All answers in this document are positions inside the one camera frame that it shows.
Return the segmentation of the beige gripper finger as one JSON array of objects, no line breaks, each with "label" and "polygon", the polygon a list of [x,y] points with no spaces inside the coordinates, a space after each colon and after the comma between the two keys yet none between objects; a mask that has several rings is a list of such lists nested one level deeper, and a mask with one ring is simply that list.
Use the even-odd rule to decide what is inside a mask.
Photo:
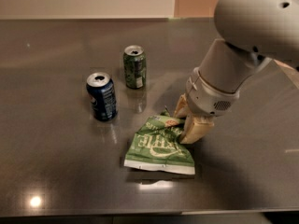
[{"label": "beige gripper finger", "polygon": [[193,144],[204,137],[214,127],[214,119],[189,114],[185,120],[183,133],[179,138],[181,144]]},{"label": "beige gripper finger", "polygon": [[183,119],[188,116],[190,112],[188,103],[187,103],[187,98],[186,94],[182,94],[177,102],[177,106],[174,112],[174,117],[178,119]]}]

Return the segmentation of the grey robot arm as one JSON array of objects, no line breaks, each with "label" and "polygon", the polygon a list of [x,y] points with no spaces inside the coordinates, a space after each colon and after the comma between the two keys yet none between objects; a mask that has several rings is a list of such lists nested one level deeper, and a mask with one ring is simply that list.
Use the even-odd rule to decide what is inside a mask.
[{"label": "grey robot arm", "polygon": [[219,0],[214,23],[221,37],[193,69],[174,113],[186,119],[181,144],[205,136],[271,61],[299,65],[299,0]]}]

